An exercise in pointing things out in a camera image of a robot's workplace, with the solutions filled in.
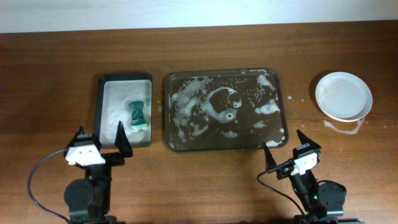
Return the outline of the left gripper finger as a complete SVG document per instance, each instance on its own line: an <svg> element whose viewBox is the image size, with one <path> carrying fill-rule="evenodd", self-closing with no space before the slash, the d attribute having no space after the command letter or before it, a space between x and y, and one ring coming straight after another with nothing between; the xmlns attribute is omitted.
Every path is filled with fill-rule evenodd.
<svg viewBox="0 0 398 224"><path fill-rule="evenodd" d="M66 148L73 147L79 141L79 137L85 133L84 127L79 126L78 131L72 137L72 140L67 144Z"/></svg>
<svg viewBox="0 0 398 224"><path fill-rule="evenodd" d="M133 149L126 136L122 121L119 121L118 123L114 145L119 149L119 152L123 157L133 156Z"/></svg>

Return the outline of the green sponge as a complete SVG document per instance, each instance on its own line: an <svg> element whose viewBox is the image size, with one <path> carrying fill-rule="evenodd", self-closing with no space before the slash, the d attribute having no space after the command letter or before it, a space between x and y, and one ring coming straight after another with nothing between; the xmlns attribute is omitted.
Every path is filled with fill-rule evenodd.
<svg viewBox="0 0 398 224"><path fill-rule="evenodd" d="M143 101L132 101L128 104L131 114L131 126L134 129L142 129L147 127L145 115L145 104Z"/></svg>

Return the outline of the white plate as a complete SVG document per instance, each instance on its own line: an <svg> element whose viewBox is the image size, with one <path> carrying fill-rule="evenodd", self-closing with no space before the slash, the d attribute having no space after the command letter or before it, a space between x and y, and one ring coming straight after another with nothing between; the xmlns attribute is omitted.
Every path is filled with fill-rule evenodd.
<svg viewBox="0 0 398 224"><path fill-rule="evenodd" d="M373 107L368 85L348 72L331 72L322 77L315 87L315 101L323 114L346 123L364 118Z"/></svg>

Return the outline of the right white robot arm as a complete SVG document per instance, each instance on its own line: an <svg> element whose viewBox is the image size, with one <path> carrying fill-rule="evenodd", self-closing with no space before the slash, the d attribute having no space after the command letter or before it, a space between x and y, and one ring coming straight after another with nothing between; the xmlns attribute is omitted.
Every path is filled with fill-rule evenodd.
<svg viewBox="0 0 398 224"><path fill-rule="evenodd" d="M263 144L266 169L256 177L265 188L287 198L300 211L293 218L294 223L360 223L359 220L341 220L347 194L344 185L331 180L317 180L312 169L320 162L321 145L297 130L301 145L293 149L293 157L277 164L266 143ZM296 202L287 194L265 184L260 178L265 174L276 173L278 180L288 178Z"/></svg>

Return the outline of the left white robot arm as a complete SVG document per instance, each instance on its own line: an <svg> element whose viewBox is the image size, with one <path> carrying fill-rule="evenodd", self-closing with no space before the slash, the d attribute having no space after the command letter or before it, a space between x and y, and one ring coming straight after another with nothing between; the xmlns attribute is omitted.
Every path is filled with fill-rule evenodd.
<svg viewBox="0 0 398 224"><path fill-rule="evenodd" d="M71 166L85 171L82 179L68 184L64 201L69 209L69 223L117 224L117 218L108 214L111 199L111 170L123 166L133 156L122 122L118 123L114 145L118 152L101 154L101 143L95 134L86 134L79 127L64 153Z"/></svg>

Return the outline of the left black soapy tray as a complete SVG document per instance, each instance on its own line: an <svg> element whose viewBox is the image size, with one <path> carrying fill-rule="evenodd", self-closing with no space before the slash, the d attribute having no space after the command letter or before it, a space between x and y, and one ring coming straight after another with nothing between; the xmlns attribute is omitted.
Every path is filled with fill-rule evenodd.
<svg viewBox="0 0 398 224"><path fill-rule="evenodd" d="M143 101L147 127L134 129L128 104ZM119 121L122 121L130 145L147 147L152 142L152 75L114 73L99 79L96 97L94 133L105 149L114 147Z"/></svg>

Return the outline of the centre black dish tray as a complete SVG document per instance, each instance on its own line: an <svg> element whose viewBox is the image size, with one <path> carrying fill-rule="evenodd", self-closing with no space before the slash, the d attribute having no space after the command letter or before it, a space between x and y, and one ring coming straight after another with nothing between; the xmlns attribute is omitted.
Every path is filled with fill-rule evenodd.
<svg viewBox="0 0 398 224"><path fill-rule="evenodd" d="M164 79L166 146L175 152L278 149L289 131L267 68L175 72Z"/></svg>

